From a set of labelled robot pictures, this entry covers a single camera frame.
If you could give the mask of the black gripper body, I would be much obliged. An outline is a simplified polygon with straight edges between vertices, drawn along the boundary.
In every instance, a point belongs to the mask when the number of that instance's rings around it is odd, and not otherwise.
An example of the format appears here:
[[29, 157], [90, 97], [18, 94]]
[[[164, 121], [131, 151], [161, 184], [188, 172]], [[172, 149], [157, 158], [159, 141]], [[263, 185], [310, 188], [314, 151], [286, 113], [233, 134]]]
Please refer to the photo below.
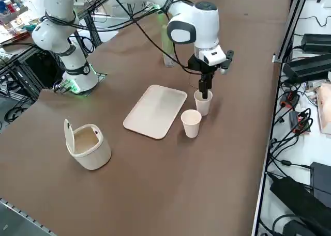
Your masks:
[[214, 73], [220, 68], [220, 64], [214, 65], [214, 66], [209, 66], [206, 64], [204, 61], [198, 59], [195, 57], [195, 55], [192, 55], [187, 62], [187, 67], [190, 70], [193, 71], [198, 71], [201, 74], [209, 74], [209, 73]]

